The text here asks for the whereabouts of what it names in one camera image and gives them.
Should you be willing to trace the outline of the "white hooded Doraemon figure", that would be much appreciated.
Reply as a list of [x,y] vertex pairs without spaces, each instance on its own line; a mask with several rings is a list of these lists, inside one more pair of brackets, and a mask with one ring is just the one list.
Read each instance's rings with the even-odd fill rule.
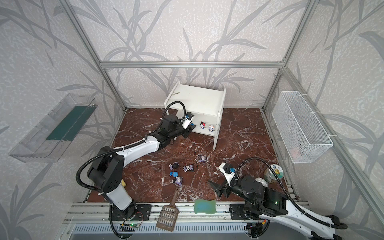
[[209,125],[209,131],[213,133],[215,131],[215,127],[213,125]]

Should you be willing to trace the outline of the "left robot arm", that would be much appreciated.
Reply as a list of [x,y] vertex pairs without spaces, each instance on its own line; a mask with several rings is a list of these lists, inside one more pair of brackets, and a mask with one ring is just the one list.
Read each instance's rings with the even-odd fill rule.
[[150,153],[167,147],[171,140],[187,138],[196,128],[192,124],[194,114],[187,112],[184,103],[174,101],[163,111],[158,127],[142,140],[119,148],[102,148],[98,155],[80,166],[77,183],[98,192],[120,211],[133,205],[133,199],[122,184],[123,170],[128,164]]

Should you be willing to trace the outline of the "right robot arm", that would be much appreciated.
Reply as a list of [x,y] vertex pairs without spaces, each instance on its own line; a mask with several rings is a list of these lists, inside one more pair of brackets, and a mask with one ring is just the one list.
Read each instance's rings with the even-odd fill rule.
[[230,204],[229,211],[233,221],[254,220],[244,226],[251,238],[258,238],[275,222],[300,232],[310,240],[340,240],[337,230],[348,226],[336,216],[322,216],[301,207],[289,194],[275,172],[272,175],[282,188],[282,192],[263,186],[250,175],[240,176],[241,168],[254,158],[248,158],[237,168],[223,162],[219,169],[226,181],[222,184],[209,182],[218,198],[228,198],[234,194],[244,200],[242,204]]

